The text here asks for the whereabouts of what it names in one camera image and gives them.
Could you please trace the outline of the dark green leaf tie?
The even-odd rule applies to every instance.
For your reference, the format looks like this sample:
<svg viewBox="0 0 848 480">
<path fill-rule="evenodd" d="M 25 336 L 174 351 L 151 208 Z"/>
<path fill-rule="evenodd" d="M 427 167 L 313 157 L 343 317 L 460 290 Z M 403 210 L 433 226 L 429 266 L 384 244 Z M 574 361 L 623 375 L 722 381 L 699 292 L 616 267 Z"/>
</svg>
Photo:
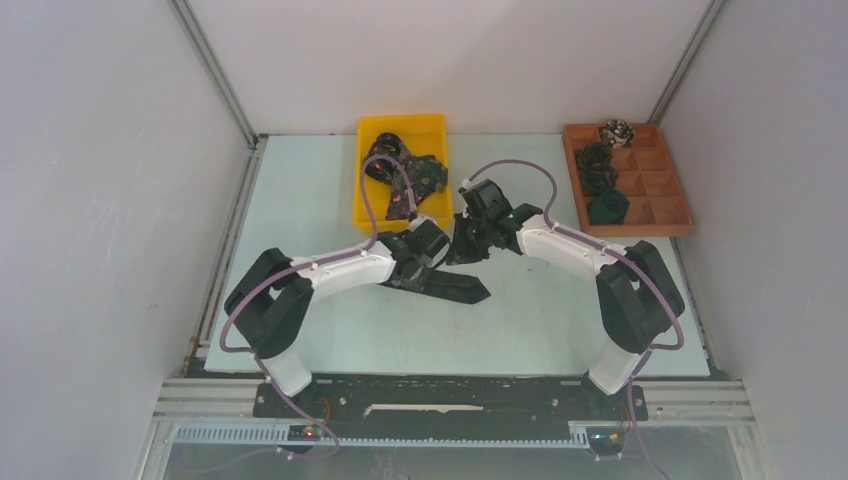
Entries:
<svg viewBox="0 0 848 480">
<path fill-rule="evenodd" d="M 381 286 L 464 305 L 474 305 L 491 296 L 478 277 L 433 269 L 422 269 L 409 278 L 392 277 Z"/>
</svg>

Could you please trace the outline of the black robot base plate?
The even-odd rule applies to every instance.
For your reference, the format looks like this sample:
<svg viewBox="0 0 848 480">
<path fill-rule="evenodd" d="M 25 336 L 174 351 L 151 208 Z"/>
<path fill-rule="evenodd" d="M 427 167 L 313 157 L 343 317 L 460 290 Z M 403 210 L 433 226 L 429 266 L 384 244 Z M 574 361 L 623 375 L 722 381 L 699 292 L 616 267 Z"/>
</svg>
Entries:
<svg viewBox="0 0 848 480">
<path fill-rule="evenodd" d="M 290 403 L 268 383 L 253 416 L 323 421 L 341 440 L 566 441 L 578 423 L 645 421 L 643 391 L 606 395 L 587 377 L 316 374 Z"/>
</svg>

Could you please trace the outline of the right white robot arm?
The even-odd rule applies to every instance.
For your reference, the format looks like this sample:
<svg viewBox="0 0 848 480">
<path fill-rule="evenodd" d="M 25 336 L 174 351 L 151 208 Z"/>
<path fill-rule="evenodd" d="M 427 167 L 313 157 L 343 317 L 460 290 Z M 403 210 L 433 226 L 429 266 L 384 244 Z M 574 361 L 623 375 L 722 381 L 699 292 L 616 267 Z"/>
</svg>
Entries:
<svg viewBox="0 0 848 480">
<path fill-rule="evenodd" d="M 622 403 L 622 390 L 644 367 L 658 338 L 672 330 L 671 349 L 682 347 L 682 295 L 657 247 L 601 241 L 551 219 L 547 208 L 512 205 L 491 180 L 464 181 L 465 202 L 454 223 L 454 263 L 475 263 L 491 248 L 512 251 L 559 266 L 594 282 L 607 335 L 588 370 L 592 382 L 581 392 L 585 411 L 606 418 Z"/>
</svg>

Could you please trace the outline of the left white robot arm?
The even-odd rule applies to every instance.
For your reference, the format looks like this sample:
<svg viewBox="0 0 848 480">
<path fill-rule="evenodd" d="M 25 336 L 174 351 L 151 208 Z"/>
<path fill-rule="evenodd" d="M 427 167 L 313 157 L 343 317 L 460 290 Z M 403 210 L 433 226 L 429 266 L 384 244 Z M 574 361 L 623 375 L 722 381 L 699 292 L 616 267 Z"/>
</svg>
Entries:
<svg viewBox="0 0 848 480">
<path fill-rule="evenodd" d="M 399 233 L 382 232 L 363 246 L 323 256 L 297 260 L 269 249 L 227 299 L 219 347 L 249 354 L 279 389 L 278 404 L 292 416 L 304 416 L 315 406 L 316 390 L 294 343 L 310 305 L 364 285 L 420 291 L 448 244 L 448 235 L 421 217 Z"/>
</svg>

